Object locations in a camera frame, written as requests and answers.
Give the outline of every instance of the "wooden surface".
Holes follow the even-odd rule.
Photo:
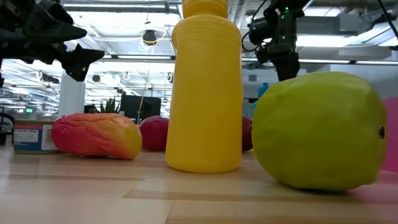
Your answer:
[[[398,174],[345,194],[278,184],[244,154],[227,174],[135,161],[14,155],[0,148],[0,224],[398,223]]]

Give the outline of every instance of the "green fruit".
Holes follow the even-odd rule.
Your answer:
[[[386,154],[386,110],[366,80],[311,73],[272,85],[254,112],[261,166],[298,189],[349,190],[377,179]]]

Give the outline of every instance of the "computer monitor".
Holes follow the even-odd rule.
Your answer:
[[[120,102],[120,111],[124,111],[124,115],[133,119],[135,123],[138,120],[138,112],[141,104],[141,96],[122,95]],[[156,97],[144,97],[142,102],[140,121],[151,116],[160,115],[160,106],[162,99]]]

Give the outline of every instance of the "label on can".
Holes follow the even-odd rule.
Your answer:
[[[14,128],[14,149],[17,151],[57,150],[51,139],[51,124],[40,126],[16,125]]]

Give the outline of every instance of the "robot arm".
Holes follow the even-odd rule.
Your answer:
[[[101,50],[83,49],[79,44],[67,52],[63,44],[84,37],[87,31],[74,27],[73,19],[57,3],[42,0],[0,0],[0,68],[3,59],[58,60],[74,80],[85,80],[91,63],[104,57]],[[0,74],[0,87],[4,79]]]
[[[308,2],[309,0],[274,1],[264,11],[264,17],[249,24],[250,42],[258,46],[257,60],[260,63],[271,61],[276,67],[279,81],[296,77],[300,70],[299,55],[295,51],[297,19],[304,16],[302,8]],[[271,41],[263,45],[264,40],[270,38]]]

